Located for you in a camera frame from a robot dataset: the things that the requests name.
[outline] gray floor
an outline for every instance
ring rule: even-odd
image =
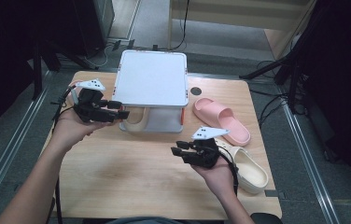
[[[164,48],[167,43],[167,1],[142,0],[130,38],[134,45],[151,48],[159,45]],[[181,32],[179,21],[173,21],[172,46],[178,45]],[[187,22],[187,45],[180,48],[187,54],[188,68],[191,73],[215,74],[220,78],[237,79],[257,67],[261,61],[272,60],[273,55],[261,29],[234,27],[218,24]],[[112,71],[118,67],[121,48],[116,51],[108,49],[107,63],[101,71]],[[91,59],[94,63],[105,62],[101,54]],[[62,61],[59,73],[48,73],[45,79],[46,97],[42,100],[30,129],[20,142],[13,162],[0,185],[0,213],[12,198],[18,186],[28,176],[39,155],[46,136],[50,130],[50,120],[55,107],[50,105],[56,100],[73,74],[80,70],[78,66]],[[278,93],[279,89],[269,77],[259,77],[248,82],[251,90]],[[0,118],[0,157],[12,141],[12,135],[18,128],[25,111],[31,105],[33,86],[29,87],[14,103],[6,114]],[[273,99],[270,96],[251,93],[257,117],[263,108]],[[276,101],[272,108],[281,102]],[[274,176],[274,183],[280,195],[284,223],[351,223],[351,168],[346,164],[333,164],[323,157],[322,143],[317,139],[313,128],[305,116],[293,116],[298,121],[306,140],[314,165],[319,171],[325,190],[334,206],[337,220],[328,221],[313,178],[306,170],[302,151],[295,138],[295,133],[288,123],[287,110],[276,110],[262,125],[261,132]],[[80,218],[66,218],[65,223],[82,223]]]

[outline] pink slipper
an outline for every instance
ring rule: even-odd
[[[250,140],[249,131],[225,105],[208,98],[201,98],[195,101],[193,113],[213,128],[231,131],[225,134],[224,138],[235,146],[245,146]]]

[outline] white slipper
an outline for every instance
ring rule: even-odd
[[[238,168],[237,178],[239,180],[239,186],[252,194],[263,192],[269,182],[269,176],[265,170],[252,160],[251,156],[244,148],[233,147],[216,138],[215,140],[219,147],[219,151],[230,161],[234,161],[236,153],[240,153],[240,156],[237,157],[237,161],[235,161]]]
[[[149,107],[127,106],[129,117],[123,120],[123,126],[128,132],[141,132],[147,127]]]

